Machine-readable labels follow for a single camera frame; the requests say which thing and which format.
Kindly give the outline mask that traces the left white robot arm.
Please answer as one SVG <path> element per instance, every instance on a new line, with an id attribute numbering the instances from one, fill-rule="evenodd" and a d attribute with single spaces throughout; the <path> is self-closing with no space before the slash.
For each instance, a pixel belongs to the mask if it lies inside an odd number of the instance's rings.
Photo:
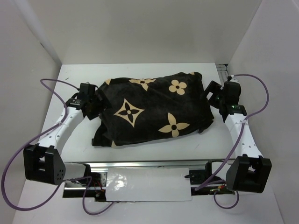
<path id="1" fill-rule="evenodd" d="M 25 177 L 28 180 L 52 185 L 76 180 L 81 186 L 92 182 L 90 165 L 64 162 L 62 150 L 76 127 L 88 118 L 92 120 L 110 108 L 104 92 L 94 84 L 81 83 L 76 96 L 68 99 L 53 128 L 39 141 L 23 150 Z"/>

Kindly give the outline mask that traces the white cover plate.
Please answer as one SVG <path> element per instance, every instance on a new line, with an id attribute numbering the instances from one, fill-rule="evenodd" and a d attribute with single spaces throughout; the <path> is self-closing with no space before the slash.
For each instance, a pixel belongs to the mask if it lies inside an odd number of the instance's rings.
<path id="1" fill-rule="evenodd" d="M 187 168 L 110 168 L 108 202 L 184 202 L 192 199 Z"/>

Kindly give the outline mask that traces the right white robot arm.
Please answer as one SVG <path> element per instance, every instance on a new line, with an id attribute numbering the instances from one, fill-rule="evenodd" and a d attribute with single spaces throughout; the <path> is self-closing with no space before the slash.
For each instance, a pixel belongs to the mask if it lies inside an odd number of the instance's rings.
<path id="1" fill-rule="evenodd" d="M 208 103 L 219 110 L 223 122 L 234 143 L 235 161 L 226 173 L 227 188 L 231 191 L 262 193 L 266 186 L 272 163 L 264 158 L 251 134 L 249 115 L 239 104 L 241 86 L 237 82 L 226 81 L 220 85 L 211 81 L 202 97 L 211 93 Z"/>

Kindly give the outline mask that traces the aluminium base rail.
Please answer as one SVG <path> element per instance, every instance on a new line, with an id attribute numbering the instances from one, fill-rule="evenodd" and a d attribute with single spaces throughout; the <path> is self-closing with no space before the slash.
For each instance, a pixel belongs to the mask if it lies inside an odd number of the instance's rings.
<path id="1" fill-rule="evenodd" d="M 110 168 L 188 168 L 185 174 L 191 184 L 192 196 L 212 195 L 216 187 L 221 183 L 204 187 L 201 190 L 194 189 L 202 184 L 213 171 L 218 168 L 218 163 L 223 160 L 174 160 L 174 161 L 128 161 L 128 162 L 89 162 L 93 180 L 91 186 L 85 192 L 87 181 L 67 181 L 64 184 L 63 198 L 93 198 L 97 202 L 106 201 L 106 186 L 108 185 L 108 170 Z"/>

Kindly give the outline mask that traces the aluminium side rail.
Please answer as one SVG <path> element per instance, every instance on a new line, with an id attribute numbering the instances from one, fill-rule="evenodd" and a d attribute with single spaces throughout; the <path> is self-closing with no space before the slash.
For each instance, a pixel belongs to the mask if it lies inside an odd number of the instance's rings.
<path id="1" fill-rule="evenodd" d="M 227 78 L 229 76 L 228 64 L 216 64 L 216 69 L 221 82 L 224 83 L 225 81 L 227 81 Z"/>

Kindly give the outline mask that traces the black beige patterned pillowcase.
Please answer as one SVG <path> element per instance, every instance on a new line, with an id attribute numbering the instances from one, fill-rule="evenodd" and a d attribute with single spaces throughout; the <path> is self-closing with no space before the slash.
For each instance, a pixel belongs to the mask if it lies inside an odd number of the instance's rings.
<path id="1" fill-rule="evenodd" d="M 110 107 L 99 114 L 101 124 L 92 145 L 118 147 L 203 132 L 214 121 L 198 72 L 165 77 L 106 80 L 99 88 Z"/>

